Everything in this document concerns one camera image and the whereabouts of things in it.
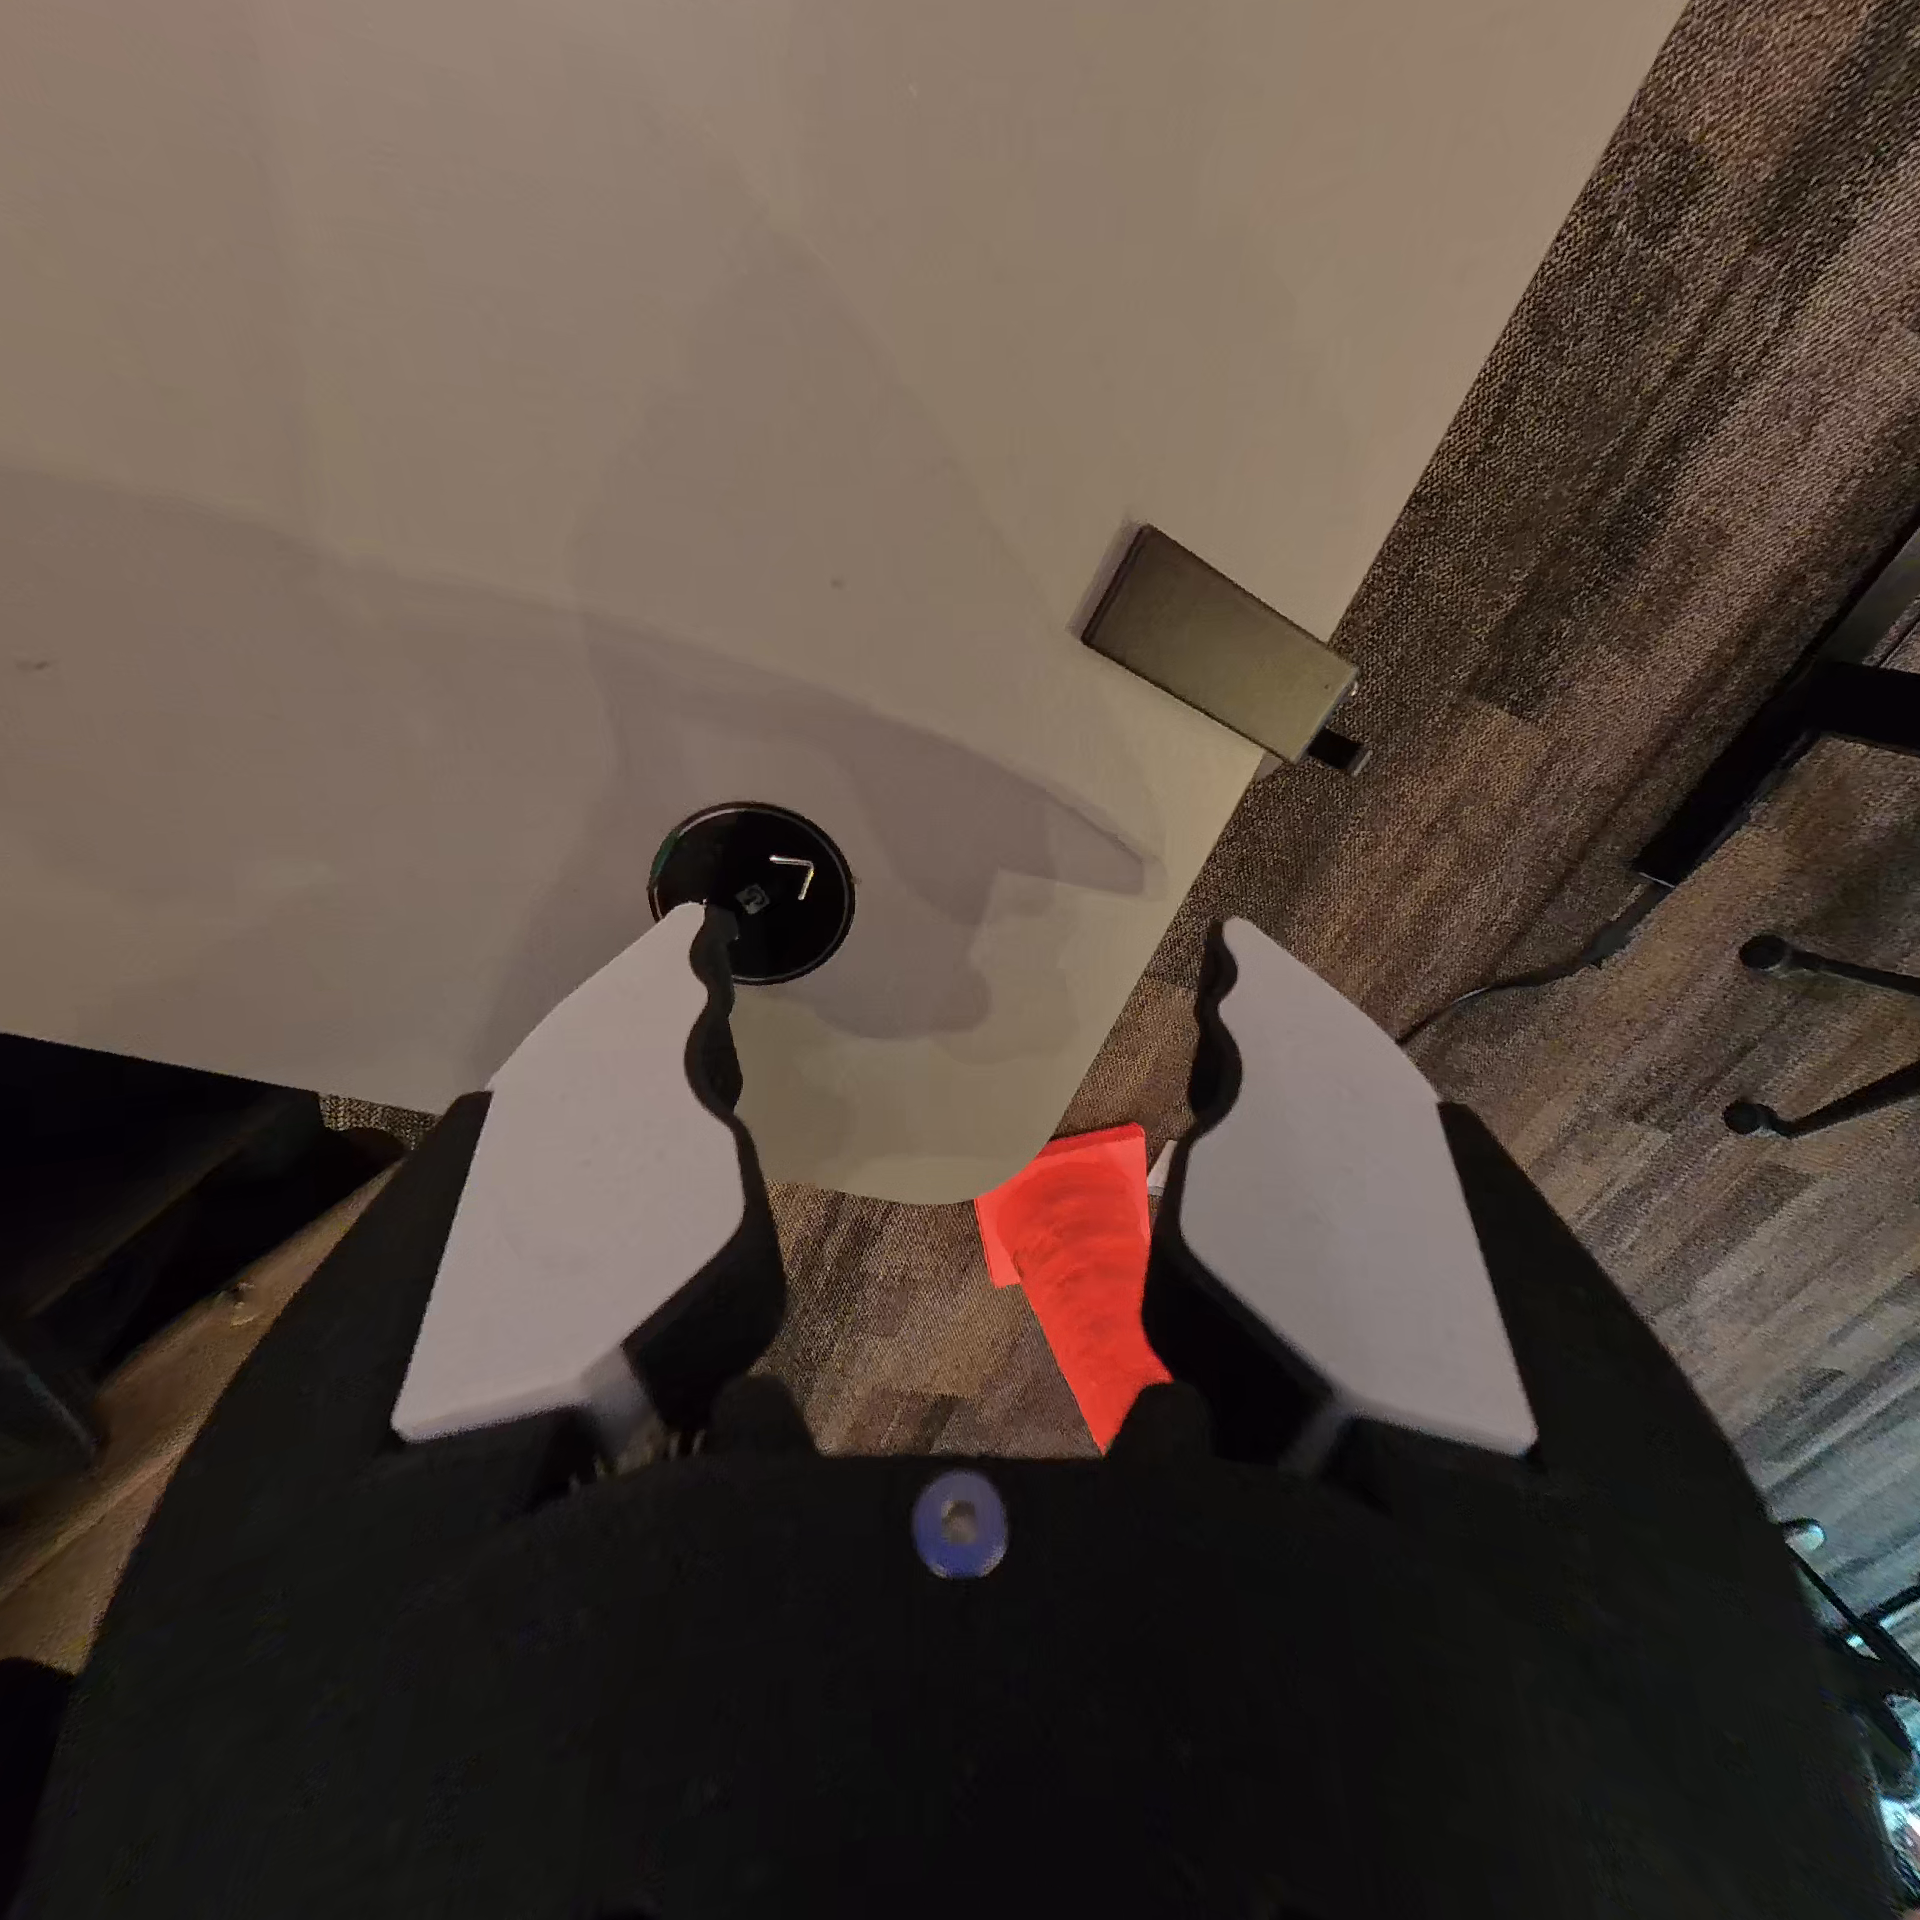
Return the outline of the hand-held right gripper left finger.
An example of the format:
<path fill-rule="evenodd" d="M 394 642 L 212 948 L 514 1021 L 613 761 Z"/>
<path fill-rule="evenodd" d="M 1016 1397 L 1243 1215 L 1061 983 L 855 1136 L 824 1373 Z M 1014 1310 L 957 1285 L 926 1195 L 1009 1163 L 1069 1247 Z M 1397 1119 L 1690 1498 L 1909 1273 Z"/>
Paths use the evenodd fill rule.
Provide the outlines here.
<path fill-rule="evenodd" d="M 780 1242 L 738 1111 L 733 937 L 717 907 L 670 910 L 489 1084 L 394 1404 L 400 1442 L 558 1412 L 607 1463 L 663 1459 L 780 1333 Z"/>

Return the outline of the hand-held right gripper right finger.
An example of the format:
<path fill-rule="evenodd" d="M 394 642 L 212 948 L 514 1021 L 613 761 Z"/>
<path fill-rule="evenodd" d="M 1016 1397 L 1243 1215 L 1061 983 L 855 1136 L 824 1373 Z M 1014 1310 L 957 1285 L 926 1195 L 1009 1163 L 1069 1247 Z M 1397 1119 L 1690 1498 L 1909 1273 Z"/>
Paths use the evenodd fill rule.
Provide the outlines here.
<path fill-rule="evenodd" d="M 1422 1070 L 1249 919 L 1209 933 L 1193 1018 L 1143 1331 L 1214 1450 L 1315 1474 L 1377 1422 L 1531 1453 L 1539 1419 Z"/>

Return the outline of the round black desk controller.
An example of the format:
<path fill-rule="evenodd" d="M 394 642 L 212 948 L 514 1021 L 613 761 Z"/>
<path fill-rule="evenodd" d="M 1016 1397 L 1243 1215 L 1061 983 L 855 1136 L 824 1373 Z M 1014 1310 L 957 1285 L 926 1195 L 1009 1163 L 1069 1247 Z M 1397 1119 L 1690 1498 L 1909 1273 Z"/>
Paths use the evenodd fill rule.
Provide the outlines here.
<path fill-rule="evenodd" d="M 840 846 L 780 803 L 713 803 L 666 834 L 648 874 L 656 919 L 699 903 L 735 924 L 729 971 L 775 989 L 828 965 L 855 919 L 855 878 Z"/>

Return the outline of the black desk clip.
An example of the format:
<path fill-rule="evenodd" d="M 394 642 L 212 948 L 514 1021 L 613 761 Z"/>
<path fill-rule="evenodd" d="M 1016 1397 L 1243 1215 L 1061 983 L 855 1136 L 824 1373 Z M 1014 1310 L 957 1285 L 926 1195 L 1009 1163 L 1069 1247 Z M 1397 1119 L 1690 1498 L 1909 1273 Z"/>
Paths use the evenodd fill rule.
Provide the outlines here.
<path fill-rule="evenodd" d="M 1347 779 L 1368 765 L 1368 747 L 1335 724 L 1356 663 L 1159 527 L 1130 534 L 1079 636 L 1269 763 Z"/>

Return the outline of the grey desk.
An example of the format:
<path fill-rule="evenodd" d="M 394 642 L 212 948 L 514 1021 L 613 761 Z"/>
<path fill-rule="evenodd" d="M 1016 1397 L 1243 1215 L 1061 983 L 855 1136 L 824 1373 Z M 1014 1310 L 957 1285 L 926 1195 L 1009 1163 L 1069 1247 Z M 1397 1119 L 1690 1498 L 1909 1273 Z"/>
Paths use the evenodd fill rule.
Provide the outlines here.
<path fill-rule="evenodd" d="M 6 1033 L 444 1109 L 780 803 L 774 1181 L 967 1201 L 1332 636 L 1681 5 L 6 5 Z"/>

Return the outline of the red ribbed object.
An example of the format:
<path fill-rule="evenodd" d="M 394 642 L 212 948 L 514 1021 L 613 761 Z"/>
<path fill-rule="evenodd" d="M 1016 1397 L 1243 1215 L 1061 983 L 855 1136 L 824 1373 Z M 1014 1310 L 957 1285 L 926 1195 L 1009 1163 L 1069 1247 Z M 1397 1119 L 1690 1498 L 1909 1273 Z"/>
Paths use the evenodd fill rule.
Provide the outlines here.
<path fill-rule="evenodd" d="M 1025 1293 L 1073 1403 L 1107 1453 L 1137 1397 L 1169 1381 L 1146 1337 L 1151 1254 L 1146 1131 L 1052 1141 L 974 1200 L 988 1279 Z"/>

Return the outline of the dark cabinet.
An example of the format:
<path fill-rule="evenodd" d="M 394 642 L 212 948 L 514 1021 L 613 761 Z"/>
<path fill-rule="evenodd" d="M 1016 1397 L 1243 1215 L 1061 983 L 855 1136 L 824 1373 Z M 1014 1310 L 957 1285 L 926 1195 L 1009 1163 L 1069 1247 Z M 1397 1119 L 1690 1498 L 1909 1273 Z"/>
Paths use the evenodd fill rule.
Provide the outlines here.
<path fill-rule="evenodd" d="M 96 1460 L 123 1360 L 405 1151 L 314 1092 L 6 1036 L 6 1507 Z"/>

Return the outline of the black floor stand foot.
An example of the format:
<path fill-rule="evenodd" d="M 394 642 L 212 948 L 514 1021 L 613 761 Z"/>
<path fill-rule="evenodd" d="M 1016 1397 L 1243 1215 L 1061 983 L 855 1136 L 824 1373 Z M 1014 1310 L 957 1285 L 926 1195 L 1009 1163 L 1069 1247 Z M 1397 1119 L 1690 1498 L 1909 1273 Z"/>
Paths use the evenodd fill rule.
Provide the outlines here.
<path fill-rule="evenodd" d="M 1913 757 L 1917 670 L 1893 656 L 1915 639 L 1915 616 L 1913 530 L 1628 860 L 1628 874 L 1664 892 L 1686 884 L 1822 739 Z"/>

